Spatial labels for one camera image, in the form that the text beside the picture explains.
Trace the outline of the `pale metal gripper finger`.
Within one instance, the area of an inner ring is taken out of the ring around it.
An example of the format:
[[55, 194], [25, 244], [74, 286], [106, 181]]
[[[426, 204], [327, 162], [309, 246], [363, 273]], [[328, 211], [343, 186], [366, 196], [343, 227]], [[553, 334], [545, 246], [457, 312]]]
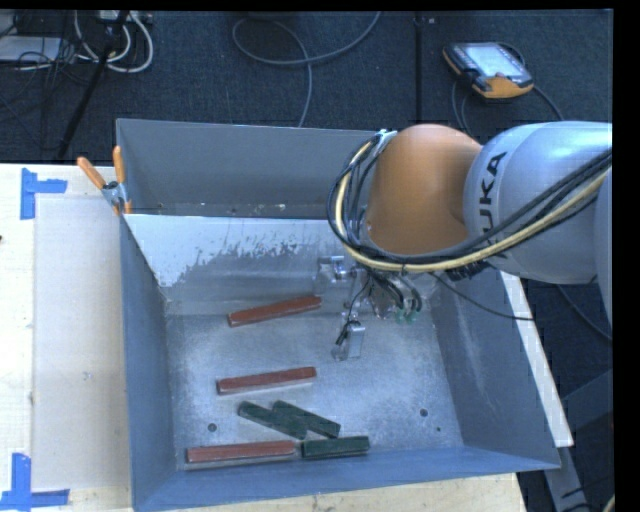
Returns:
[[349, 329], [350, 322], [347, 321], [342, 326], [334, 346], [331, 349], [331, 355], [336, 361], [345, 361], [349, 358]]
[[358, 315], [350, 315], [347, 322], [347, 357], [349, 359], [355, 359], [361, 356], [365, 332], [366, 327], [360, 321]]

